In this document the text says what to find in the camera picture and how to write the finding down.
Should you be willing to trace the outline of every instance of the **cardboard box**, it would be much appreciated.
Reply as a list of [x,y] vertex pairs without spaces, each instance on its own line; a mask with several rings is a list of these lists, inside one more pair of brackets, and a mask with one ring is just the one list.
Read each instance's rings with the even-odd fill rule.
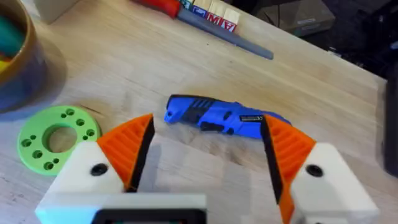
[[335,22],[335,17],[322,0],[301,0],[260,8],[256,17],[279,28],[302,37],[328,30]]
[[50,24],[79,0],[22,0],[32,17]]

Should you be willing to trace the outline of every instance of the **white plastic part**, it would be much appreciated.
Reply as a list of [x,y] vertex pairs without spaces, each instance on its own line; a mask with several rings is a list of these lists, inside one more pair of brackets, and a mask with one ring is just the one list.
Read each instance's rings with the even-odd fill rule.
[[[108,170],[92,176],[91,169],[106,164]],[[124,193],[123,182],[96,142],[82,142],[36,208],[43,224],[88,224],[104,208],[206,209],[204,195]]]
[[[307,166],[322,169],[321,177]],[[342,156],[331,144],[317,143],[297,173],[290,193],[294,201],[291,224],[375,223],[379,210]]]
[[[97,164],[107,165],[108,171],[95,177],[90,172],[93,166]],[[85,141],[76,146],[47,193],[120,193],[123,191],[123,187],[122,180],[97,142]]]

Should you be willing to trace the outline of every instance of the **printed label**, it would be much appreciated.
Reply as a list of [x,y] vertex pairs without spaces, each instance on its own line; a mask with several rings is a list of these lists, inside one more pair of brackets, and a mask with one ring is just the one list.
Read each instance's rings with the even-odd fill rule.
[[195,13],[196,15],[198,15],[198,16],[202,16],[203,18],[206,17],[206,13],[207,13],[206,10],[204,10],[204,9],[198,7],[198,6],[193,6],[192,12]]
[[224,29],[228,29],[230,32],[234,32],[236,24],[226,19],[223,19],[223,21],[221,21],[221,27]]
[[209,12],[207,14],[207,20],[212,22],[212,23],[214,23],[214,24],[219,25],[220,22],[223,20],[223,18],[221,16],[217,16],[217,15],[214,15],[213,13]]
[[262,115],[241,115],[239,119],[245,122],[260,122],[264,117]]
[[302,30],[315,29],[315,28],[318,28],[320,25],[321,25],[321,24],[312,24],[312,25],[309,25],[309,26],[302,27],[301,29],[302,29]]
[[302,20],[302,21],[297,21],[297,24],[302,25],[302,24],[307,24],[307,23],[310,23],[310,22],[315,22],[315,19],[312,18],[312,19],[305,19],[305,20]]

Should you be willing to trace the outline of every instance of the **wooden table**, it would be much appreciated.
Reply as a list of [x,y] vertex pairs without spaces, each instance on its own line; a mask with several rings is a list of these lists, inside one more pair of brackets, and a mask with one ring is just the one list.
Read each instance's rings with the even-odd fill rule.
[[34,208],[53,177],[21,163],[17,135],[36,111],[70,104],[104,132],[154,114],[140,191],[204,192],[210,223],[280,223],[262,142],[166,125],[172,93],[282,114],[340,150],[381,209],[379,223],[398,220],[398,180],[381,168],[383,79],[245,13],[238,34],[274,60],[127,0],[82,0],[56,23],[35,25],[50,79],[29,105],[0,115],[0,223],[38,223]]

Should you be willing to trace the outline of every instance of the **green disc with holes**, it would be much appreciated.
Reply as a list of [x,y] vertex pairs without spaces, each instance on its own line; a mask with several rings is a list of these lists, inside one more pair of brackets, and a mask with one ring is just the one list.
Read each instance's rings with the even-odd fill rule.
[[[67,151],[52,152],[49,139],[60,128],[76,131],[76,142]],[[35,172],[57,175],[75,146],[82,141],[95,141],[101,136],[97,122],[86,111],[75,106],[54,106],[31,117],[18,136],[18,154]]]

